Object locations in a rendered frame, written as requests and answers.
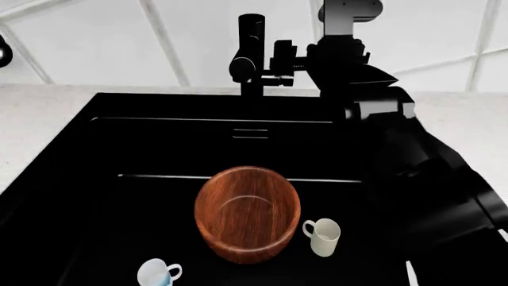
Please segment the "cream ceramic mug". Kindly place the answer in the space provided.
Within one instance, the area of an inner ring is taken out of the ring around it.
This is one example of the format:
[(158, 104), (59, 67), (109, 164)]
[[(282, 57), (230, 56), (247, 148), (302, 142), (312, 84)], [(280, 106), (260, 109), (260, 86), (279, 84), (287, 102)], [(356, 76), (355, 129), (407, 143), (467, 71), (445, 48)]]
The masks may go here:
[(330, 218), (307, 220), (302, 224), (302, 231), (310, 238), (310, 247), (319, 257), (330, 257), (341, 236), (341, 228)]

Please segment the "black kitchen sink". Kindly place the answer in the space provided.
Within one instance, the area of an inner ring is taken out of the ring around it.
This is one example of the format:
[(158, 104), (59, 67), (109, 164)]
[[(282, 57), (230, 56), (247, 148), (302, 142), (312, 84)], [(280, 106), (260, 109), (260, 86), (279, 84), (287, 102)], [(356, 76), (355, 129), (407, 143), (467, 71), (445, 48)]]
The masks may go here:
[[(236, 166), (287, 178), (301, 220), (336, 221), (334, 255), (301, 230), (259, 264), (215, 254), (194, 201)], [(0, 286), (139, 286), (153, 258), (182, 266), (175, 286), (410, 286), (363, 180), (320, 99), (96, 95), (0, 195)]]

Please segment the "black round knob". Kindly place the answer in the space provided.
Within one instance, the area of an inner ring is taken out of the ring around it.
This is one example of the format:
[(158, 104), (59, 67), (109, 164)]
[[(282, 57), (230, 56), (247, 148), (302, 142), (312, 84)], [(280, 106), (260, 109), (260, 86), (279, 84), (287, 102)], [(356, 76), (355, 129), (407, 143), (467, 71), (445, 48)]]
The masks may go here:
[(0, 35), (0, 68), (4, 68), (8, 64), (11, 63), (13, 59), (13, 51), (11, 47), (7, 44), (4, 37)]

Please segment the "brown wooden bowl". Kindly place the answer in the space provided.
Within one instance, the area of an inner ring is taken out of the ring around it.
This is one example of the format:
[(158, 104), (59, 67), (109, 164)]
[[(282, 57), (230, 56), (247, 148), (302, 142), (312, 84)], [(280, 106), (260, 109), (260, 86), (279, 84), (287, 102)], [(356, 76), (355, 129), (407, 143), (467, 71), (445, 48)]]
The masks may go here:
[(234, 264), (276, 257), (293, 238), (301, 203), (293, 185), (275, 171), (237, 166), (202, 185), (194, 220), (205, 243)]

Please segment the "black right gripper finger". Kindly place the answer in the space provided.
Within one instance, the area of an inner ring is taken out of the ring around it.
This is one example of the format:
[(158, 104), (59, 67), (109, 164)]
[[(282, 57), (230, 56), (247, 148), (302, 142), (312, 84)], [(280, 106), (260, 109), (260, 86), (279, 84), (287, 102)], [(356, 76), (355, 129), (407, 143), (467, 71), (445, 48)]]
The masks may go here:
[(306, 70), (306, 58), (271, 58), (269, 68), (273, 75), (293, 75)]
[(304, 56), (297, 56), (298, 47), (293, 45), (292, 40), (277, 40), (274, 43), (274, 59), (303, 59)]

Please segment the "black faucet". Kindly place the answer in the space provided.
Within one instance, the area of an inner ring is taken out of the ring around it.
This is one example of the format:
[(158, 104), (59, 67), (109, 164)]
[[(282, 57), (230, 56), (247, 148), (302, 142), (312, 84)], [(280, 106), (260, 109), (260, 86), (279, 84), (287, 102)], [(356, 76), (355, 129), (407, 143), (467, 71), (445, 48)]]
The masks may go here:
[(238, 18), (239, 49), (229, 65), (234, 83), (241, 85), (241, 95), (262, 97), (264, 85), (265, 16), (242, 14)]

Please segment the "white mug with blue inside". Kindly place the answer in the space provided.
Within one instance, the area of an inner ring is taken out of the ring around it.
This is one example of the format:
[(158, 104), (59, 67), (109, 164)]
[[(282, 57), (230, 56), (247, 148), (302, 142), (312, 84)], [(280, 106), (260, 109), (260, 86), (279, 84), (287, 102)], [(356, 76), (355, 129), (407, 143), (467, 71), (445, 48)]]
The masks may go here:
[(162, 259), (154, 258), (138, 269), (137, 282), (140, 286), (173, 286), (182, 274), (180, 264), (166, 265)]

